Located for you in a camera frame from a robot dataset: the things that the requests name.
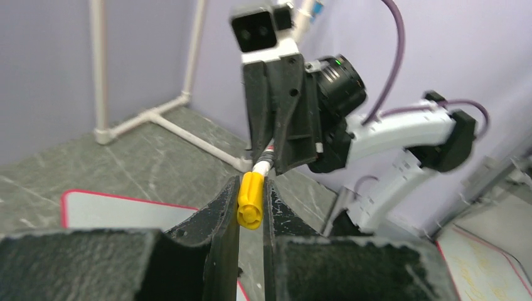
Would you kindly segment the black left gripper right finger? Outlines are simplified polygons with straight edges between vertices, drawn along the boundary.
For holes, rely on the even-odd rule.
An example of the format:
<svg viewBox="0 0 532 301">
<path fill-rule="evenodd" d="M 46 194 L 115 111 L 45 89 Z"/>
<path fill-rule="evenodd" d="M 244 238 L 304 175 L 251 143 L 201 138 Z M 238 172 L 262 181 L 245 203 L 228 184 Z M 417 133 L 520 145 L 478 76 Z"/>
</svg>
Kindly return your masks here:
<svg viewBox="0 0 532 301">
<path fill-rule="evenodd" d="M 458 300 L 437 247 L 379 236 L 327 238 L 264 183 L 266 300 Z"/>
</svg>

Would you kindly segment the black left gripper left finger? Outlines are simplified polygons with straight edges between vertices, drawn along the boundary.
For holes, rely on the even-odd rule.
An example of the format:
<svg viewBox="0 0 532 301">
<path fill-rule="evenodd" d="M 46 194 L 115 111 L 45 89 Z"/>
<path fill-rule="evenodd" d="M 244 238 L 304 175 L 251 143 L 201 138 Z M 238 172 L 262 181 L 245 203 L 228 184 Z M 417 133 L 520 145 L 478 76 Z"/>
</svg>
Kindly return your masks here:
<svg viewBox="0 0 532 301">
<path fill-rule="evenodd" d="M 168 231 L 26 230 L 1 240 L 2 300 L 235 300 L 240 178 Z"/>
</svg>

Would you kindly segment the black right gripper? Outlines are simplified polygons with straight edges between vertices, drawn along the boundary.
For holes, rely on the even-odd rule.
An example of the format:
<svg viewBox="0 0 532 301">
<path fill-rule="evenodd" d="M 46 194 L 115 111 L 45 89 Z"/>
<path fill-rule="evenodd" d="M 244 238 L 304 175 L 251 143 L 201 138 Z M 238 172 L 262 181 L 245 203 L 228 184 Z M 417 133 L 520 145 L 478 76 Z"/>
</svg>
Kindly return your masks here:
<svg viewBox="0 0 532 301">
<path fill-rule="evenodd" d="M 251 155 L 260 156 L 273 138 L 278 175 L 304 164 L 316 174 L 346 167 L 354 139 L 346 117 L 364 103 L 366 87 L 345 56 L 325 56 L 319 61 L 324 63 L 315 76 L 322 134 L 319 154 L 316 85 L 303 55 L 281 56 L 268 67 L 263 61 L 243 65 Z"/>
</svg>

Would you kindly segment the yellow whiteboard marker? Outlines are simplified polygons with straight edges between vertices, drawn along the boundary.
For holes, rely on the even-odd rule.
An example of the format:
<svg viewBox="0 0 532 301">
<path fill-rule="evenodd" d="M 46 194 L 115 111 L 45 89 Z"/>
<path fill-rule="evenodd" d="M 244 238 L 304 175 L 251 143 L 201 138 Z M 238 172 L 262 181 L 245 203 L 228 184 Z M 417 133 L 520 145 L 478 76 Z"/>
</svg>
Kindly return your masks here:
<svg viewBox="0 0 532 301">
<path fill-rule="evenodd" d="M 274 140 L 272 139 L 267 147 L 263 150 L 257 162 L 252 167 L 252 172 L 258 173 L 262 176 L 267 176 L 270 170 L 274 167 L 275 148 Z"/>
</svg>

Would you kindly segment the yellow marker cap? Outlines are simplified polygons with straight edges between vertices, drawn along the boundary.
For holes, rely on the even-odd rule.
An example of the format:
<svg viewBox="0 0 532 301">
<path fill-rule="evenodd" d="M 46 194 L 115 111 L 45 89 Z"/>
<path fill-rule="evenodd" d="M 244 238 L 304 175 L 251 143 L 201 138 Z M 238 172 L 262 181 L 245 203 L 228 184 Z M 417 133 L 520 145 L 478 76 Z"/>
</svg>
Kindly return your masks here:
<svg viewBox="0 0 532 301">
<path fill-rule="evenodd" d="M 239 188 L 237 221 L 249 230 L 258 229 L 263 220 L 264 179 L 258 172 L 246 172 Z"/>
</svg>

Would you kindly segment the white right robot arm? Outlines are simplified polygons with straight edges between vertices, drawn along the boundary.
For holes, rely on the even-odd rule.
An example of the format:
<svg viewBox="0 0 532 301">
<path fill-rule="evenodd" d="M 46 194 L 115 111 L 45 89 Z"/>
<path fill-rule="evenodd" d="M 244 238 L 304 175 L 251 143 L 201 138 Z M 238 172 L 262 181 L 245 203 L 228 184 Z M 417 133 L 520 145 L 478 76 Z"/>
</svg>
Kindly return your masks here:
<svg viewBox="0 0 532 301">
<path fill-rule="evenodd" d="M 253 167 L 243 177 L 237 220 L 251 230 L 262 222 L 269 171 L 283 174 L 306 165 L 316 174 L 329 173 L 401 149 L 370 191 L 336 202 L 324 227 L 326 236 L 371 236 L 413 190 L 462 165 L 479 137 L 476 120 L 462 110 L 449 111 L 450 102 L 433 91 L 417 105 L 378 113 L 369 122 L 352 116 L 366 89 L 342 55 L 306 62 L 299 53 L 247 54 L 242 72 Z"/>
</svg>

